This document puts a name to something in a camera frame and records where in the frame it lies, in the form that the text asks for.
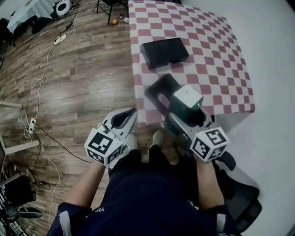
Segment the forearm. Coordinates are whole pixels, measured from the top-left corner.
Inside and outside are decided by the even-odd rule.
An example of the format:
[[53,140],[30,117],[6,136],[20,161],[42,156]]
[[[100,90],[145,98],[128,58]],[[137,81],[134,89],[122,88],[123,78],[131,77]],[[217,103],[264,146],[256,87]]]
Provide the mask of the forearm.
[[71,188],[65,201],[81,207],[90,207],[105,172],[105,166],[93,162]]
[[195,159],[197,162],[200,209],[204,211],[224,205],[224,198],[212,162],[204,163],[198,157],[195,157]]

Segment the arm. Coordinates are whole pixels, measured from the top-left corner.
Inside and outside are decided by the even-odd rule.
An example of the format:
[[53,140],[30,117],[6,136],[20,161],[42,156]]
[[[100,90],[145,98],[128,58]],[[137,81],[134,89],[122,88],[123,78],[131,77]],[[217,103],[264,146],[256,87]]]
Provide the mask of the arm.
[[61,227],[61,213],[67,214],[70,219],[72,234],[76,234],[81,227],[83,219],[91,212],[91,203],[97,191],[98,185],[105,172],[105,166],[98,162],[89,165],[78,182],[71,188],[65,201],[59,205],[58,212],[48,232],[51,235],[63,235]]
[[197,162],[200,209],[205,211],[224,205],[212,162],[203,162],[199,157],[194,157]]
[[205,163],[199,157],[194,157],[197,162],[200,210],[211,219],[218,235],[240,236],[234,219],[224,205],[212,162]]
[[71,188],[65,201],[80,207],[90,207],[106,167],[92,162],[83,176]]

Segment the navy shirt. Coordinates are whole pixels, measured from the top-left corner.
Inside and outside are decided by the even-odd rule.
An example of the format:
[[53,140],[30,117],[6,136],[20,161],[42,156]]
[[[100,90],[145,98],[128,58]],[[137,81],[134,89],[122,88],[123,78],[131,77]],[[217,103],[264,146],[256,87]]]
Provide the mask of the navy shirt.
[[126,169],[112,174],[99,208],[59,205],[48,235],[240,235],[225,206],[200,212],[174,176]]

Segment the sleeve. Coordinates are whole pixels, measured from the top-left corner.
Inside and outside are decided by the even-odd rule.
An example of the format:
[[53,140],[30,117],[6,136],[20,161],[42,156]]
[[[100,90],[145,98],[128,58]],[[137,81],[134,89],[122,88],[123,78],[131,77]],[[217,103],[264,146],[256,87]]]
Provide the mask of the sleeve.
[[91,208],[62,202],[47,235],[59,236],[67,233],[75,235],[80,229],[82,221],[90,212]]
[[241,236],[236,223],[230,215],[227,206],[216,206],[203,212],[207,215],[214,226],[218,235],[223,236]]

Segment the checkered tablecloth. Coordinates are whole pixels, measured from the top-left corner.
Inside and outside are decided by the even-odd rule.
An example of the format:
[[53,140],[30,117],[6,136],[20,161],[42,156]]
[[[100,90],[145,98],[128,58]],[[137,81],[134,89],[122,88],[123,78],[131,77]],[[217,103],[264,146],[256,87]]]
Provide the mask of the checkered tablecloth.
[[[211,115],[255,110],[246,62],[226,18],[171,2],[129,1],[132,69],[139,123],[164,117],[144,91],[166,73],[204,95]],[[140,51],[146,42],[180,37],[189,53],[184,63],[149,70]],[[161,98],[166,105],[169,101]]]

